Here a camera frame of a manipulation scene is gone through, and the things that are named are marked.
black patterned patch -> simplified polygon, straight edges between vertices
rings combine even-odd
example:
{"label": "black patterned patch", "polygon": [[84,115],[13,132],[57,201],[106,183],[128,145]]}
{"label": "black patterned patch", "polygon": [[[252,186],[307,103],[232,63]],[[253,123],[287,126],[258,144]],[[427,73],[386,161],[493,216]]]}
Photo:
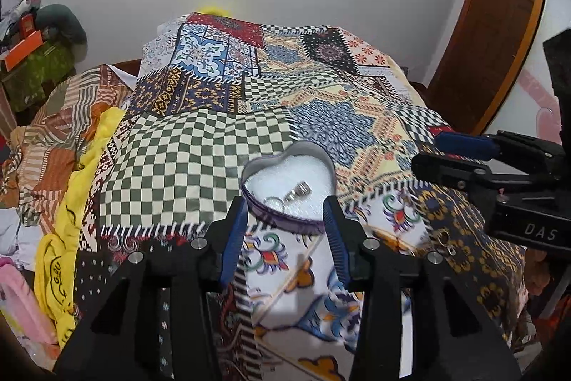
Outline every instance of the black patterned patch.
{"label": "black patterned patch", "polygon": [[323,33],[303,35],[303,42],[313,60],[335,66],[352,75],[357,74],[357,64],[343,42],[341,33],[335,28],[328,28]]}

brown door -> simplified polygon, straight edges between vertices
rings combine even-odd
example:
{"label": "brown door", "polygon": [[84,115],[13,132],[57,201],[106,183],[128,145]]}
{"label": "brown door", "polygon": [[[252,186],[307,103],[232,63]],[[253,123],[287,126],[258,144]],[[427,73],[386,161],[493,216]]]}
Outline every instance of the brown door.
{"label": "brown door", "polygon": [[529,29],[533,6],[534,0],[465,0],[428,88],[429,107],[456,131],[482,126]]}

pink pillow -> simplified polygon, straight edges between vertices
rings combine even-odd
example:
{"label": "pink pillow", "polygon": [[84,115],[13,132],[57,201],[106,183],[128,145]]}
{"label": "pink pillow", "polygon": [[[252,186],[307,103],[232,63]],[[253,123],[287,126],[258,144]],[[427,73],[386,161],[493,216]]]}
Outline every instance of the pink pillow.
{"label": "pink pillow", "polygon": [[36,342],[57,344],[54,324],[39,309],[34,293],[13,264],[0,262],[0,286],[6,295],[10,314],[18,321],[24,334]]}

yellow object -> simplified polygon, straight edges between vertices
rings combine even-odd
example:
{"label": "yellow object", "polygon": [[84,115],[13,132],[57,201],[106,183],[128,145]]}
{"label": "yellow object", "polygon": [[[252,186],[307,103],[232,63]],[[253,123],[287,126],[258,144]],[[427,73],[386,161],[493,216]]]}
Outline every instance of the yellow object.
{"label": "yellow object", "polygon": [[111,107],[101,114],[95,136],[79,159],[81,170],[71,174],[67,192],[55,214],[55,234],[42,238],[35,265],[34,293],[40,309],[53,321],[59,347],[64,347],[75,329],[73,318],[73,280],[75,253],[84,219],[89,189],[99,159],[125,111]]}
{"label": "yellow object", "polygon": [[202,7],[196,12],[198,14],[216,15],[217,17],[230,17],[229,11],[225,11],[224,9],[214,6]]}

screw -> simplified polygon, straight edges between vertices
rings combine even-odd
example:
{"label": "screw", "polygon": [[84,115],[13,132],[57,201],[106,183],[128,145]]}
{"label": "screw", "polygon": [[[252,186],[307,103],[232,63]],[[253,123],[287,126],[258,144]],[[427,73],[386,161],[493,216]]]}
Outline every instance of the screw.
{"label": "screw", "polygon": [[135,252],[129,254],[129,261],[131,263],[139,263],[141,260],[143,260],[143,257],[145,257],[145,256],[143,255],[142,252],[135,251]]}
{"label": "screw", "polygon": [[370,251],[378,249],[380,245],[381,243],[379,242],[379,240],[375,239],[374,237],[368,237],[366,238],[366,240],[363,241],[363,246],[365,247],[365,249],[369,249]]}
{"label": "screw", "polygon": [[208,241],[203,237],[196,237],[190,241],[190,247],[197,250],[204,249],[207,245]]}
{"label": "screw", "polygon": [[442,263],[442,261],[444,260],[444,258],[442,257],[441,254],[439,254],[438,252],[429,252],[426,255],[426,258],[428,259],[428,261],[430,263],[433,263],[435,265],[438,265],[440,263]]}

